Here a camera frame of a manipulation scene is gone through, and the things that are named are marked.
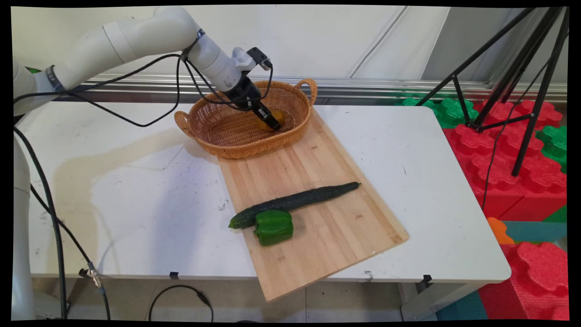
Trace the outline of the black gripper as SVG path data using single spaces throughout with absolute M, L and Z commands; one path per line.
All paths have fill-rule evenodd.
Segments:
M 265 105 L 261 103 L 261 92 L 246 75 L 241 75 L 238 83 L 225 92 L 229 99 L 227 106 L 240 111 L 252 111 L 257 117 L 256 124 L 259 129 L 266 132 L 274 132 L 281 128 L 280 122 Z

